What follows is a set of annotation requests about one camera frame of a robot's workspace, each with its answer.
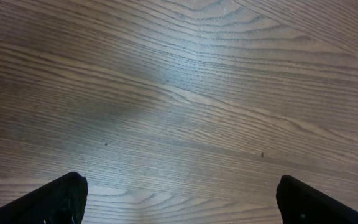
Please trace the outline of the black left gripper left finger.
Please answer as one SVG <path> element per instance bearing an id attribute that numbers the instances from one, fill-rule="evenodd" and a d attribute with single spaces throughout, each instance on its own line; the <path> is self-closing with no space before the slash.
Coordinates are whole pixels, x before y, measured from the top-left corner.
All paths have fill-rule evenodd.
<path id="1" fill-rule="evenodd" d="M 69 172 L 0 207 L 0 224 L 81 224 L 87 195 L 87 179 Z"/>

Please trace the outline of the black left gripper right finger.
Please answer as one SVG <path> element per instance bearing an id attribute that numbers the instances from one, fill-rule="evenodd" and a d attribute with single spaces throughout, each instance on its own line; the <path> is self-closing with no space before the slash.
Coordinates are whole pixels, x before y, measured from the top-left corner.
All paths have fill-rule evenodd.
<path id="1" fill-rule="evenodd" d="M 283 224 L 358 224 L 358 212 L 304 182 L 283 175 L 276 200 Z"/>

